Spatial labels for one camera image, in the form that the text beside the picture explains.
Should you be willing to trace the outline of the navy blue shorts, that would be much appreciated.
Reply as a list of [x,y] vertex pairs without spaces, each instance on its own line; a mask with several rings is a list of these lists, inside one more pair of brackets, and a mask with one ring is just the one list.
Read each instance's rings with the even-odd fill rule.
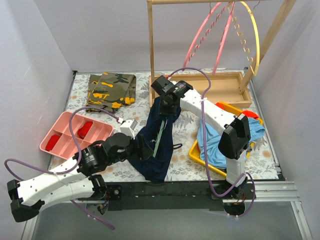
[[152,183],[162,183],[165,180],[174,151],[173,123],[181,113],[181,108],[179,107],[176,115],[160,115],[160,103],[160,97],[154,99],[146,126],[138,132],[139,135],[143,135],[148,146],[156,151],[155,156],[152,155],[144,161],[132,157],[128,159],[135,170]]

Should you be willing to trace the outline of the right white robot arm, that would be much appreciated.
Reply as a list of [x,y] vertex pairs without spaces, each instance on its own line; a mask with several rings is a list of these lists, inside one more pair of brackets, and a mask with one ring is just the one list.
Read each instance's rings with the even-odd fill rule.
[[226,159],[226,191],[216,193],[211,178],[208,178],[212,193],[223,198],[228,195],[237,199],[245,192],[247,183],[245,171],[246,150],[251,139],[249,120],[244,114],[233,114],[219,108],[201,96],[193,87],[181,80],[172,83],[164,75],[159,76],[150,87],[159,95],[159,114],[173,116],[178,107],[202,119],[203,130],[210,124],[221,136],[218,149]]

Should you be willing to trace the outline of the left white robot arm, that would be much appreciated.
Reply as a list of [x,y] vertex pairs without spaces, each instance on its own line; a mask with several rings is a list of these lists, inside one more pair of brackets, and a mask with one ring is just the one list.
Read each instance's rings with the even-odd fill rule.
[[55,167],[52,174],[9,181],[13,218],[17,223],[25,222],[48,207],[69,200],[108,200],[113,193],[100,172],[127,159],[146,161],[153,153],[141,134],[132,138],[118,132],[106,140],[97,140]]

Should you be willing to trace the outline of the green hanger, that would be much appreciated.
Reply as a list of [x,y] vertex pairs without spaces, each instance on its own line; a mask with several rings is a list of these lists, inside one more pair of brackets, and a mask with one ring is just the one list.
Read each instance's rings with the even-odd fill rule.
[[163,134],[164,129],[166,128],[167,122],[168,122],[167,118],[165,120],[162,120],[162,122],[161,122],[161,125],[160,125],[160,128],[159,128],[159,132],[158,132],[157,138],[155,140],[155,146],[154,146],[153,155],[152,155],[154,158],[157,155],[157,152],[158,152],[158,149],[159,149],[159,145],[160,145],[160,142],[161,142],[161,138],[162,138],[162,134]]

